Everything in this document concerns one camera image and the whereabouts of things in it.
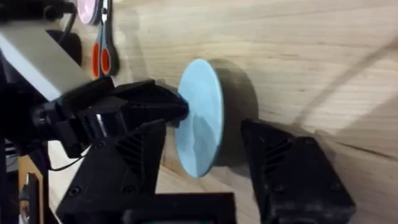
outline light blue disc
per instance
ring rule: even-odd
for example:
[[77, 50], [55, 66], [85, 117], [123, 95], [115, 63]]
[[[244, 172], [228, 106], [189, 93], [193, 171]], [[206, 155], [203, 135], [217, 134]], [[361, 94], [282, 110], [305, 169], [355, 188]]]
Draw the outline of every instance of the light blue disc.
[[202, 177], [212, 167], [221, 147], [224, 101], [213, 67], [196, 59], [185, 69], [178, 93], [189, 105], [188, 117], [175, 130], [175, 143], [188, 174]]

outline black mount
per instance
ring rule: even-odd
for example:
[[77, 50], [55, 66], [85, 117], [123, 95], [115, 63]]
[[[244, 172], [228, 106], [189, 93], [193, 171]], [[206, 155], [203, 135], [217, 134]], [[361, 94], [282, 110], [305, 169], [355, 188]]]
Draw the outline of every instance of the black mount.
[[314, 138], [296, 138], [251, 119], [241, 131], [263, 223], [350, 220], [355, 204]]

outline wooden table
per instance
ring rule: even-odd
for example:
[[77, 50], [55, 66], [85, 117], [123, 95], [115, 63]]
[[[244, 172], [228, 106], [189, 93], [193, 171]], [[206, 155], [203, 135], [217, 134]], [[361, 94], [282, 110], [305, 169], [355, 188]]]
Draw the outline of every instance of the wooden table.
[[[189, 62], [210, 59], [234, 93], [232, 110], [316, 134], [358, 206], [352, 223], [397, 223], [397, 12], [396, 0], [114, 0], [114, 81], [177, 86]], [[91, 75], [97, 28], [74, 28]], [[189, 177], [171, 129], [162, 165], [158, 192], [233, 191], [238, 222], [258, 223], [244, 167]], [[77, 167], [50, 174], [53, 208]]]

